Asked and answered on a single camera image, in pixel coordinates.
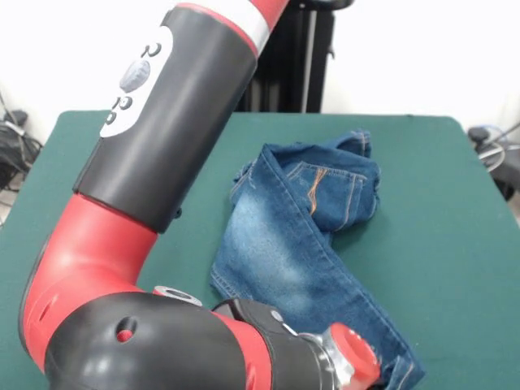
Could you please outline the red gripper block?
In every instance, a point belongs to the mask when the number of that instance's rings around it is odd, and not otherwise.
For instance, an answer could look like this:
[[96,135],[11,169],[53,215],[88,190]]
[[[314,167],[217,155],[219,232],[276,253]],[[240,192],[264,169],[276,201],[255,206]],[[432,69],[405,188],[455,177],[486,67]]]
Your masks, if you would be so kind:
[[340,389],[369,389],[380,376],[380,364],[371,346],[354,330],[333,323],[327,331],[327,352]]

